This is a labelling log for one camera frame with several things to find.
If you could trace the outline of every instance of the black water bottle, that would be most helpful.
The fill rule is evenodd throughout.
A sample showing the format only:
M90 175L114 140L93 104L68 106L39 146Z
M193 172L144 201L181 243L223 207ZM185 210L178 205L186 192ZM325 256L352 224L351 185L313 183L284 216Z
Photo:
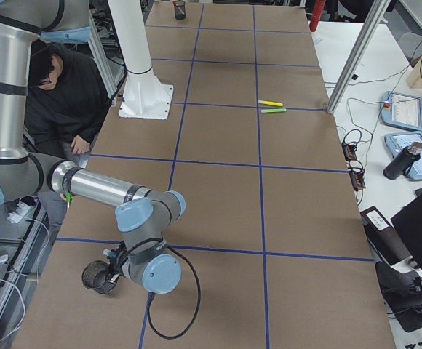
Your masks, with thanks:
M392 162L383 170L383 175L390 180L406 175L415 161L420 159L422 143L413 142L397 154Z

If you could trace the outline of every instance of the white desk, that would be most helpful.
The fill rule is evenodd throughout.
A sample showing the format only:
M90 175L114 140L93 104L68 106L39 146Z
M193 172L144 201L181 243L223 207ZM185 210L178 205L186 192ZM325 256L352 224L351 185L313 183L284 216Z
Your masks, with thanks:
M321 22L316 32L312 34L319 64L322 68L323 79L326 82L337 81L361 26L361 24L357 23ZM407 66L408 61L402 54L391 32L386 25L381 24L378 26L355 71L355 74L359 76L358 79L351 83L385 79L392 74L399 73ZM397 87L394 89L396 92L422 96L422 90L408 87L405 79L410 72L411 67L408 67L401 79L399 79L401 76L399 74L386 81L349 86L334 113L337 125L347 131L357 128L351 123L347 111L346 103L350 97L367 102L378 102L381 100L381 95L386 90L392 90L397 82ZM326 86L334 87L335 85L326 84ZM327 88L328 95L332 93L332 90L333 88ZM378 118L379 104L365 104L356 100L350 100L349 105L355 124L373 131ZM363 191L363 199L359 205L359 210L362 211L368 207L376 206L388 219L415 198L413 192L415 189L422 188L422 181L413 182L404 176L400 176L396 180L388 180L383 176L382 170L391 161L391 155L385 146L383 136L394 132L404 132L404 130L388 127L379 120L373 132L374 138L369 151L369 145L365 143L360 143L357 150L357 158L366 166L366 190ZM363 140L370 139L370 135L366 132L362 132L362 134ZM341 140L343 135L343 130L339 129ZM347 141L357 140L357 138L358 132L355 132ZM391 320L390 322L397 349L404 349L406 345L422 342L422 329L407 333L402 330L397 321Z

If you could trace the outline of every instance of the black cup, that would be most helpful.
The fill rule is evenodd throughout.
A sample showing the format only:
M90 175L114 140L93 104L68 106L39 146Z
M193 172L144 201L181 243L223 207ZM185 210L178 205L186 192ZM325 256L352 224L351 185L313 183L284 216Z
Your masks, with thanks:
M182 0L177 0L173 2L174 4L174 14L176 20L185 19L185 2Z

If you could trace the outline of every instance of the black chair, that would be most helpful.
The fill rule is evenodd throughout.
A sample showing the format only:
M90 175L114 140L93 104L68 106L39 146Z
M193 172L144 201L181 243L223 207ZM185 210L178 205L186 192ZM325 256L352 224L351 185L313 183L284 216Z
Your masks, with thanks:
M355 18L350 18L347 16L341 17L341 20L348 20L349 22L363 23L368 16L368 12L373 5L373 0L338 0L343 7L346 8L351 14L355 15ZM391 12L397 0L391 0L387 6L386 12Z

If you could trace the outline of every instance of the white cable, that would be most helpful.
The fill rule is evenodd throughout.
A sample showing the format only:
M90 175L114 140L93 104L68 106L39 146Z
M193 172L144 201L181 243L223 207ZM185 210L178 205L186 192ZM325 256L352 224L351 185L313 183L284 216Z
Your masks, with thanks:
M34 220L33 218L26 218L26 219L27 220L33 220L34 222L37 222L38 224L42 225L43 228L46 230L46 234L48 235L48 239L47 239L46 243L41 248L40 252L38 253L38 256L36 256L36 282L38 283L39 282L38 268L39 268L41 253L44 251L44 249L46 249L48 247L49 240L51 239L51 234L49 234L49 229L43 222L40 222L39 220Z
M8 282L7 280L4 280L2 278L0 278L0 281L4 282L6 284L9 284L12 288L15 289L15 291L17 291L17 293L19 295L19 298L20 298L20 301L22 303L22 309L23 309L22 318L18 322L17 326L11 332L9 332L8 334L6 334L5 336L3 336L0 339L0 342L2 342L6 338L8 338L8 336L10 336L12 333L14 333L14 332L16 332L16 331L18 331L20 329L20 326L22 325L23 319L25 318L26 307L25 307L25 302L23 301L22 293L20 292L20 290L18 289L18 287L15 286L12 282Z
M28 217L24 217L24 216L21 216L21 217L24 220L31 220L33 222L37 222L38 224L42 225L43 228L46 230L46 233L47 233L47 236L48 236L46 243L41 248L40 252L38 253L38 256L36 256L36 282L38 282L39 281L39 273L38 273L39 259L41 258L41 253L48 247L49 240L51 239L51 235L49 234L48 227L43 222L40 222L39 220L34 220L33 218L28 218ZM17 267L12 266L12 270L10 270L8 272L15 272L18 268L20 268L23 264L25 264L25 262L27 261L29 256L30 256L30 254L28 254L28 256L26 258L24 258L24 260Z

